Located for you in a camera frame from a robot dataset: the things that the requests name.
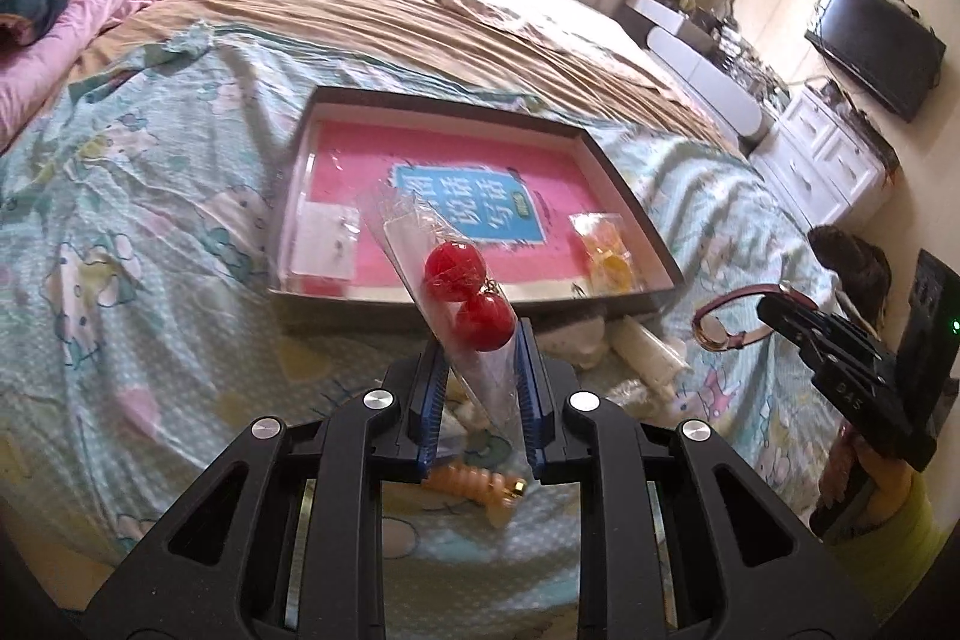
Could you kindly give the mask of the dark red strap watch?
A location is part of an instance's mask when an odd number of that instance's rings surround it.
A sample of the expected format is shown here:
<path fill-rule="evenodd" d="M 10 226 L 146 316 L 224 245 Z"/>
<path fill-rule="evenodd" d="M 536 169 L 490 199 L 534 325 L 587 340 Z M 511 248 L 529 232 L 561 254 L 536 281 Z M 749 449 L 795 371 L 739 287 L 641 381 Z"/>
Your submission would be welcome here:
<path fill-rule="evenodd" d="M 800 312 L 814 312 L 817 303 L 784 283 L 748 284 L 721 294 L 702 305 L 692 317 L 692 335 L 709 353 L 739 351 L 773 335 L 773 328 L 758 315 L 747 314 L 747 301 L 758 304 L 771 298 Z"/>

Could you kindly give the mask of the red ball earrings bag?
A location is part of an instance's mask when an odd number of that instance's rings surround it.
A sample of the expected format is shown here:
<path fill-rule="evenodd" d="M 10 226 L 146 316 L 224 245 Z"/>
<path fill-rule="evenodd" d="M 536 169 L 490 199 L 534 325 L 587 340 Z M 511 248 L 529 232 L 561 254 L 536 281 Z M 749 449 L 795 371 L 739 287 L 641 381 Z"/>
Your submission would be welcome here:
<path fill-rule="evenodd" d="M 425 198 L 392 185 L 364 195 L 361 216 L 482 419 L 521 447 L 519 319 L 480 245 Z"/>

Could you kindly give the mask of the white drawer cabinet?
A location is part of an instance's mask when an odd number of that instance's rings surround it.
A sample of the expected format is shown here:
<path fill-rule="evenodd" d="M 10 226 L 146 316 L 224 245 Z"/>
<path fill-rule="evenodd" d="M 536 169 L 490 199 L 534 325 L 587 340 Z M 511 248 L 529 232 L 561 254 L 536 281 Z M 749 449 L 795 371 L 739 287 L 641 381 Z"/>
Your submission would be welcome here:
<path fill-rule="evenodd" d="M 859 232 L 893 188 L 882 159 L 811 88 L 794 94 L 750 163 L 804 230 Z"/>

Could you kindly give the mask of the light blue cartoon blanket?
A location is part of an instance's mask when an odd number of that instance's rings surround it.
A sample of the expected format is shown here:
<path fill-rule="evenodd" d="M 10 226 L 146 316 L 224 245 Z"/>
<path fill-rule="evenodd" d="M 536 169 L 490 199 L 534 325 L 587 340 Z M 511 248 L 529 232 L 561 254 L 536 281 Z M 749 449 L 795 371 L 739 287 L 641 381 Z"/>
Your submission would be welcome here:
<path fill-rule="evenodd" d="M 838 416 L 779 338 L 726 354 L 693 310 L 750 283 L 836 308 L 836 278 L 747 163 L 685 131 L 547 109 L 249 26 L 190 26 L 75 78 L 2 156 L 2 498 L 116 567 L 241 427 L 302 422 L 415 341 L 281 337 L 267 296 L 275 174 L 316 86 L 386 89 L 590 128 L 685 278 L 648 321 L 686 341 L 677 413 L 701 417 L 804 518 Z M 503 530 L 466 502 L 384 492 L 387 638 L 573 633 L 578 491 L 534 487 Z"/>

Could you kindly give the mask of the yellow orange earring bag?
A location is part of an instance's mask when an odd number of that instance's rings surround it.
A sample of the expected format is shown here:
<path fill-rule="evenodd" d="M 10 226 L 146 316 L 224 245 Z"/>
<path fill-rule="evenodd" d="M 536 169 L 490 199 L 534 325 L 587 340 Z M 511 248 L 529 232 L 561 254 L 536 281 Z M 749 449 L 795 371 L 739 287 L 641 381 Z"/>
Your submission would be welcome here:
<path fill-rule="evenodd" d="M 569 216 L 569 224 L 581 245 L 592 294 L 626 296 L 643 289 L 643 276 L 626 247 L 620 214 L 576 213 Z"/>

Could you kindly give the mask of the small white earring bag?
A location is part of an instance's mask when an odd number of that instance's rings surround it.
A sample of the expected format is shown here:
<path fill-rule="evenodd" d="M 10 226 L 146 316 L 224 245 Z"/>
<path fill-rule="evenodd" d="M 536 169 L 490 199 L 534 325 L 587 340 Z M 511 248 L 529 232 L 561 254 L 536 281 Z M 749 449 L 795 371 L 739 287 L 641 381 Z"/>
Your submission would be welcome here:
<path fill-rule="evenodd" d="M 353 206 L 304 203 L 296 221 L 291 273 L 351 281 L 356 271 L 359 232 L 359 211 Z"/>

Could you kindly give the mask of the black flat television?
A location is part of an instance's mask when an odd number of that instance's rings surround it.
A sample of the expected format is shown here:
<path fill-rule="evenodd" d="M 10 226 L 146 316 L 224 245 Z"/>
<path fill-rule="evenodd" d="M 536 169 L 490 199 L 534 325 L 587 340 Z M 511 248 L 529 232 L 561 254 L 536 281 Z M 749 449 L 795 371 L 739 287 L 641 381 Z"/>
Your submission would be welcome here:
<path fill-rule="evenodd" d="M 890 0 L 822 0 L 804 37 L 905 122 L 939 85 L 947 50 Z"/>

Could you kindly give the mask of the dark shallow cardboard box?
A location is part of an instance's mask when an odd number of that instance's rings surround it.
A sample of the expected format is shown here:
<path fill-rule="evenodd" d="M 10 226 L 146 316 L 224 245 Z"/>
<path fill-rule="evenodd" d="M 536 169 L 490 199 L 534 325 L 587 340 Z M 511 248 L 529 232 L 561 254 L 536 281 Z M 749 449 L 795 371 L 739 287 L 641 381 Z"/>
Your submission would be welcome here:
<path fill-rule="evenodd" d="M 636 315 L 669 304 L 683 275 L 625 177 L 584 128 L 525 113 L 398 92 L 319 88 L 309 96 L 280 169 L 268 252 L 268 291 L 291 328 L 412 328 L 409 292 L 371 236 L 361 200 L 378 185 L 425 198 L 477 242 L 517 314 L 540 319 L 599 310 Z M 290 271 L 306 202 L 359 211 L 351 281 Z M 590 292 L 569 216 L 620 214 L 644 287 Z"/>

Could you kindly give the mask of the white grey low cabinet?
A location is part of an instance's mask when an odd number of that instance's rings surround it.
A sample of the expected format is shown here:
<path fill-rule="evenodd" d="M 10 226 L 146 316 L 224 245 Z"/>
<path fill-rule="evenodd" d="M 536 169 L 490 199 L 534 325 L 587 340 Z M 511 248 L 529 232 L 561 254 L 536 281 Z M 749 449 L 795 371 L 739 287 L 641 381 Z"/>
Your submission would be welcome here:
<path fill-rule="evenodd" d="M 658 0 L 625 0 L 613 18 L 680 81 L 683 91 L 740 151 L 748 154 L 763 142 L 771 128 L 770 115 L 719 68 L 718 42 L 688 14 Z"/>

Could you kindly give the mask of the pink floral cloth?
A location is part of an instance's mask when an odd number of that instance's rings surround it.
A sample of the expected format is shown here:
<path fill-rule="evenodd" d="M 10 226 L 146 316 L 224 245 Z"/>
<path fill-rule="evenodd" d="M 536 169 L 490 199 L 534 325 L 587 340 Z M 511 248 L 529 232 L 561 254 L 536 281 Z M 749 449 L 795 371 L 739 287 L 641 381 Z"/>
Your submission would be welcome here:
<path fill-rule="evenodd" d="M 641 49 L 622 26 L 576 0 L 436 0 L 475 23 L 656 88 L 662 96 L 693 109 L 680 81 Z"/>

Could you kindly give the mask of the tan bed sheet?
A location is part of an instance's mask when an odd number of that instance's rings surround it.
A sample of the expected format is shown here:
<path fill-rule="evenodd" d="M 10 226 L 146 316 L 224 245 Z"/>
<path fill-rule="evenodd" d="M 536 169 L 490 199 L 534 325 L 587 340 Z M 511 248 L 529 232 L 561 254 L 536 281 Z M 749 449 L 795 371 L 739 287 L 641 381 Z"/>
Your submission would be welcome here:
<path fill-rule="evenodd" d="M 127 52 L 194 23 L 239 23 L 268 34 L 369 55 L 471 88 L 522 92 L 549 109 L 622 119 L 732 151 L 708 113 L 566 53 L 475 23 L 436 0 L 158 0 L 98 35 L 67 73 L 86 78 Z"/>

